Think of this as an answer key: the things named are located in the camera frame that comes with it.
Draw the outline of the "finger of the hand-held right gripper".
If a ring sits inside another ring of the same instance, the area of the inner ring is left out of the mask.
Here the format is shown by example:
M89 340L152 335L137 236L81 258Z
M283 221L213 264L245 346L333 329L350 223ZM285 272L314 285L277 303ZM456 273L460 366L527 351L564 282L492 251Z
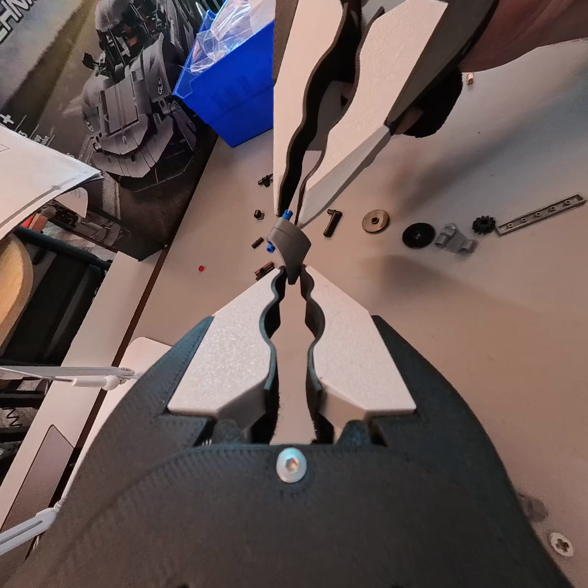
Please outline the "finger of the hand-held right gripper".
M319 110L348 20L343 1L276 1L273 39L273 198L290 207L305 154L318 133Z
M327 210L390 141L386 119L448 7L405 1L371 23L359 49L353 96L305 180L298 226Z

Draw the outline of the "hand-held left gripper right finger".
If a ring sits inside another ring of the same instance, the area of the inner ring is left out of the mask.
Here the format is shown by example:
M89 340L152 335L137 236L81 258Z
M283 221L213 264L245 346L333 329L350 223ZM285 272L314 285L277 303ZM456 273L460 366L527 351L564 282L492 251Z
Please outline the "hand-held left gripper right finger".
M316 442L333 442L352 421L412 415L416 403L370 312L305 265L300 292L307 351L306 400Z

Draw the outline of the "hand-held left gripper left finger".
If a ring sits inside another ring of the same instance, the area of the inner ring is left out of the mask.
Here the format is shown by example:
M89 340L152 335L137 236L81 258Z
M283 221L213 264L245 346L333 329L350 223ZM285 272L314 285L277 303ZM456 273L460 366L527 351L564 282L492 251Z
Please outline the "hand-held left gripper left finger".
M276 349L282 268L220 308L168 403L174 415L234 421L252 440L271 440L279 411Z

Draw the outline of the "grey bent lego beam assembly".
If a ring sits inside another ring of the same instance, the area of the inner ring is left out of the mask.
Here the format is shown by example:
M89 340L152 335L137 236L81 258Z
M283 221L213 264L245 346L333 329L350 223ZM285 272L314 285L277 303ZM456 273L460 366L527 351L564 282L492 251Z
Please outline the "grey bent lego beam assembly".
M311 241L289 217L282 216L269 231L267 242L278 251L286 269L288 283L294 285L311 248Z

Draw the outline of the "black lego disc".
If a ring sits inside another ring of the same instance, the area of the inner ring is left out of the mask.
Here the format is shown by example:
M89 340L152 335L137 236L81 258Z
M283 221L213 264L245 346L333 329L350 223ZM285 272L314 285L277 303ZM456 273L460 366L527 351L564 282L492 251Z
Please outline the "black lego disc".
M436 229L429 223L418 222L410 224L402 233L403 244L411 249L422 249L429 246L436 239Z

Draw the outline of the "bronze lego disc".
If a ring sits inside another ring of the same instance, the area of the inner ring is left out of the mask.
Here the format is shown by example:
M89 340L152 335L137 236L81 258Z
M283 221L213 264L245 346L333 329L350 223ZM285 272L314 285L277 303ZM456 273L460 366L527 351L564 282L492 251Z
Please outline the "bronze lego disc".
M380 233L384 231L390 222L390 216L383 209L374 209L368 212L362 219L362 229L366 233Z

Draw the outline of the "lego set box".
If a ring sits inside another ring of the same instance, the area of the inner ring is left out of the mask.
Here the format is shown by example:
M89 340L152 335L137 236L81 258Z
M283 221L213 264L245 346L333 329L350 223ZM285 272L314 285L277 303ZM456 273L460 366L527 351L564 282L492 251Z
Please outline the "lego set box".
M138 261L172 241L217 139L173 91L220 1L1 1L1 126L98 170L84 217L30 218Z

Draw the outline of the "long grey lego plate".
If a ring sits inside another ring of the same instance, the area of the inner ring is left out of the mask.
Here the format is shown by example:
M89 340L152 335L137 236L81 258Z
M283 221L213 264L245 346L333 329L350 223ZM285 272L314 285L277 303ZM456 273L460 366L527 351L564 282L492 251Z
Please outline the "long grey lego plate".
M568 210L574 210L587 203L587 199L576 194L568 198L564 198L557 202L551 203L547 206L531 211L527 214L520 215L509 222L503 224L497 224L494 231L499 236L505 236L515 231L519 231L523 228L531 226L533 224L540 223L542 221L553 218L557 215L563 214Z

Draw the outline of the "lego instruction booklet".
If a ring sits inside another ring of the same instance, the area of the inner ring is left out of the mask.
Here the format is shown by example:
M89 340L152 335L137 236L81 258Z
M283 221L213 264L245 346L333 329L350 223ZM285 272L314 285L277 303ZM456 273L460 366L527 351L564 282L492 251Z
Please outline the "lego instruction booklet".
M95 168L1 126L1 239L54 200L84 217L102 181Z

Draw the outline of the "white round lego piece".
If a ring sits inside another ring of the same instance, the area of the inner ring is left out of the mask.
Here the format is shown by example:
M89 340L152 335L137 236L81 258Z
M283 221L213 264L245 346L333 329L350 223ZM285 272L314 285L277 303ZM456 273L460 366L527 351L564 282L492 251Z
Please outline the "white round lego piece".
M560 532L550 532L548 542L553 551L560 557L571 558L575 554L575 548L571 541Z

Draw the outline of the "person's right hand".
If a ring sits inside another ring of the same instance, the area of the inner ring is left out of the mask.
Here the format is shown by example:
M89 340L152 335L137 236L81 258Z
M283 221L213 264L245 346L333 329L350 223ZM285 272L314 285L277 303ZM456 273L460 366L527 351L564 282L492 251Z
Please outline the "person's right hand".
M505 65L540 47L587 38L587 1L499 1L462 72Z

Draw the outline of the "blue storage bin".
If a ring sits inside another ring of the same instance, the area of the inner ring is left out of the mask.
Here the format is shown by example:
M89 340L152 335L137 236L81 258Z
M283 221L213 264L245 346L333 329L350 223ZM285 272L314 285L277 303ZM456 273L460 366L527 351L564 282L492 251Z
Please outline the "blue storage bin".
M231 147L273 127L273 33L271 21L198 75L189 55L173 91Z

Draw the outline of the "clear plastic bags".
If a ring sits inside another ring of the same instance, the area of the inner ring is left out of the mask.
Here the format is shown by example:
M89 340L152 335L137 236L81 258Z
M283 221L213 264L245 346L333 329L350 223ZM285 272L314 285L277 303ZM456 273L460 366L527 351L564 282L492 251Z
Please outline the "clear plastic bags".
M225 1L197 33L189 70L199 75L275 18L276 1Z

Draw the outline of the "white book stand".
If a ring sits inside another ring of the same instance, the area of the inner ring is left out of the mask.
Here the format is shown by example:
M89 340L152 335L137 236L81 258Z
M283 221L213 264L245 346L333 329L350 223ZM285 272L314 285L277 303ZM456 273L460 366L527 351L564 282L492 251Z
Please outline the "white book stand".
M131 369L140 375L169 349L169 346L145 337L139 337L137 342L131 341L167 252L165 248L144 261L137 261L121 252L115 254L111 268L63 361L64 366L116 366ZM114 390L106 391L97 387L74 387L68 382L52 383L2 482L1 497L3 494L10 496L23 480L43 437L53 424L74 450L48 508L43 511L53 510L56 505L62 506L89 446L107 416L132 385L131 381L127 381Z

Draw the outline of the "dark plastic crate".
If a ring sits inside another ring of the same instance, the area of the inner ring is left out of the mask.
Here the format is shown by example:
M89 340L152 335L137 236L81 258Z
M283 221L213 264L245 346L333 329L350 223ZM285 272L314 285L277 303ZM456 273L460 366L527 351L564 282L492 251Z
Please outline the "dark plastic crate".
M59 366L112 262L30 229L13 234L31 258L33 287L1 349L1 362Z

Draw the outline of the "grey rectangular plate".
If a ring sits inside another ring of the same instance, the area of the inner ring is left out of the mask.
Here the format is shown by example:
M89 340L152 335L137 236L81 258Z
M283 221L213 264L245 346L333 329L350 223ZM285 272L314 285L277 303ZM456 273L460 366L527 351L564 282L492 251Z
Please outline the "grey rectangular plate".
M74 447L59 429L50 425L23 480L10 496L3 494L1 497L1 507L6 510L1 520L2 531L48 508L73 451Z

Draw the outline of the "grey lego bracket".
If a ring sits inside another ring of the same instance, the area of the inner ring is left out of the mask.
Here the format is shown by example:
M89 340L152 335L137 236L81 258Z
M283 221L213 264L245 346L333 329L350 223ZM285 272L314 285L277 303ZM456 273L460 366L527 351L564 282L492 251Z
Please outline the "grey lego bracket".
M435 239L435 246L454 254L471 254L478 245L478 241L468 239L458 227L453 224L445 224Z

